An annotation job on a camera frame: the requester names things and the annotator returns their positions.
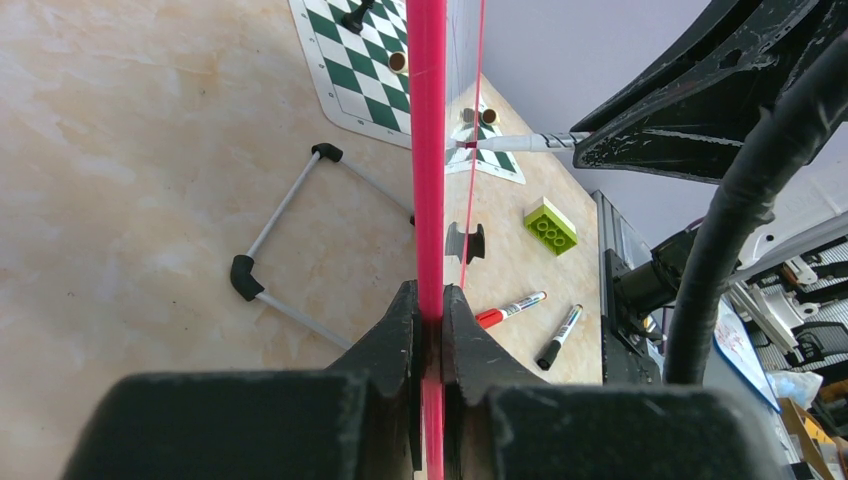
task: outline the lime green block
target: lime green block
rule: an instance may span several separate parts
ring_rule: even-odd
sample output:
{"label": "lime green block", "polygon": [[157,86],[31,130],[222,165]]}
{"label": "lime green block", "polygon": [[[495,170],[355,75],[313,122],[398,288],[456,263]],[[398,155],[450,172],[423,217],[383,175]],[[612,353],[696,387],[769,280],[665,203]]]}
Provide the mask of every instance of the lime green block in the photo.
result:
{"label": "lime green block", "polygon": [[547,198],[524,210],[524,226],[554,255],[577,245],[577,229]]}

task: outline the marker cap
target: marker cap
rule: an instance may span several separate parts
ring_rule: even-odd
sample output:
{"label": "marker cap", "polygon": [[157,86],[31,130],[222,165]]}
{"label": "marker cap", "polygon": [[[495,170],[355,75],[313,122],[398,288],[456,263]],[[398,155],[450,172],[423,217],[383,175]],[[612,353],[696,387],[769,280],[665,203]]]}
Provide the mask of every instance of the marker cap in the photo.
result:
{"label": "marker cap", "polygon": [[477,315],[477,322],[480,323],[480,326],[483,328],[489,328],[492,325],[497,325],[501,323],[503,320],[503,313],[497,308],[493,308],[491,310],[486,310],[485,312]]}
{"label": "marker cap", "polygon": [[548,348],[545,349],[545,352],[536,360],[536,365],[539,366],[544,371],[548,371],[551,368],[551,365],[554,364],[554,360],[556,360],[556,356],[559,353],[559,349],[562,348],[562,344],[556,341],[551,342],[548,345]]}

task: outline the black hose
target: black hose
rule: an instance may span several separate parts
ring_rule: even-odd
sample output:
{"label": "black hose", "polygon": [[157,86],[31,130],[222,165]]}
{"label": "black hose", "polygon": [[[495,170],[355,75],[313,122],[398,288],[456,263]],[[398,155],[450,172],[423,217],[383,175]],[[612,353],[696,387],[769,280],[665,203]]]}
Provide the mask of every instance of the black hose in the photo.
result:
{"label": "black hose", "polygon": [[718,302],[748,236],[773,219],[775,196],[833,134],[848,108],[848,31],[777,103],[763,109],[727,170],[686,263],[665,357],[666,383],[700,384]]}

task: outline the thin red line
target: thin red line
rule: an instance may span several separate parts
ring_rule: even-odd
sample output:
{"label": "thin red line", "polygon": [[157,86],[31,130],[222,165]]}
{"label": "thin red line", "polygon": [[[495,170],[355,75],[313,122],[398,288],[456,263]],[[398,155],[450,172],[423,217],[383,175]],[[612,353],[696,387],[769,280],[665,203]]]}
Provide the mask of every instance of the thin red line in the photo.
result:
{"label": "thin red line", "polygon": [[[486,18],[486,0],[480,0],[480,29],[477,33],[477,87],[474,93],[474,111],[478,112],[474,115],[474,131],[472,132],[472,140],[477,143],[477,129],[480,128],[480,87],[483,83],[483,23]],[[474,202],[474,178],[477,176],[477,147],[471,150],[471,184],[468,187],[468,209],[465,213],[465,233],[471,231],[471,207]],[[465,288],[465,268],[468,258],[468,235],[465,236],[465,241],[462,245],[462,270],[459,275],[459,288]]]}

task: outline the green and white checkered mat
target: green and white checkered mat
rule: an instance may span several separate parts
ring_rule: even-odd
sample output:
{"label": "green and white checkered mat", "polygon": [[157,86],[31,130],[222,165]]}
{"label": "green and white checkered mat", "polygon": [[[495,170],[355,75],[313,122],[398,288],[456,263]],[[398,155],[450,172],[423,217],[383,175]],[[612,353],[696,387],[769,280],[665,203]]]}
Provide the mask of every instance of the green and white checkered mat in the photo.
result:
{"label": "green and white checkered mat", "polygon": [[[365,15],[359,35],[341,24],[342,15],[359,4],[348,0],[289,0],[306,62],[327,118],[347,130],[410,148],[409,77],[395,74],[387,63],[393,52],[407,50],[406,5],[376,0]],[[478,138],[500,135],[481,125]],[[453,138],[470,136],[467,125]],[[471,169],[470,151],[449,150],[446,173]],[[524,183],[512,154],[481,150],[477,169]]]}

